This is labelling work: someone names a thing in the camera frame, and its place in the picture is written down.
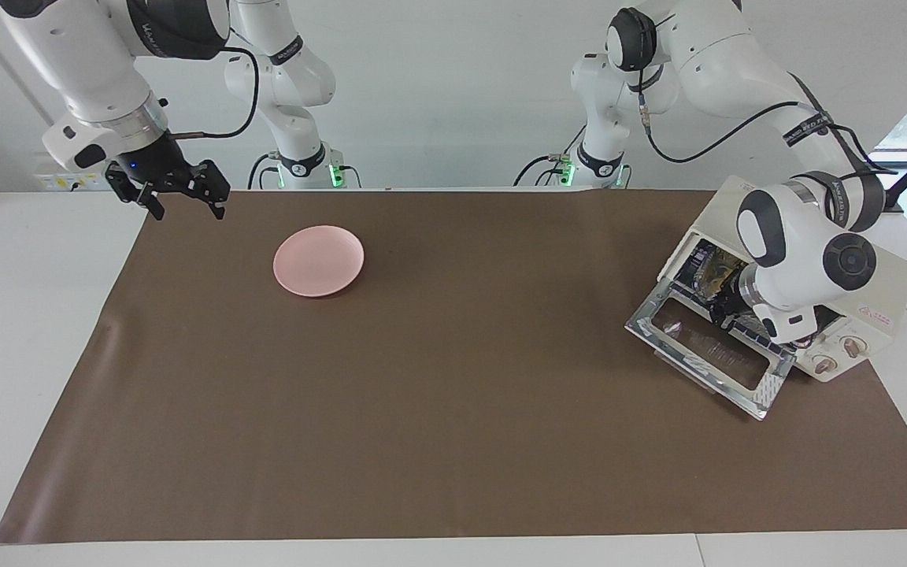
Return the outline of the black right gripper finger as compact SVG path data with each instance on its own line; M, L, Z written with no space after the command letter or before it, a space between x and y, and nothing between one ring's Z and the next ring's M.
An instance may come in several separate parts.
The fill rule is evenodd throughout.
M105 169L105 180L122 203L134 203L146 209L156 221L161 221L165 216L165 208L156 198L151 184L138 187L121 165L108 165Z
M231 185L215 161L201 161L188 169L190 183L188 196L204 202L217 220L224 219L224 203L229 198Z

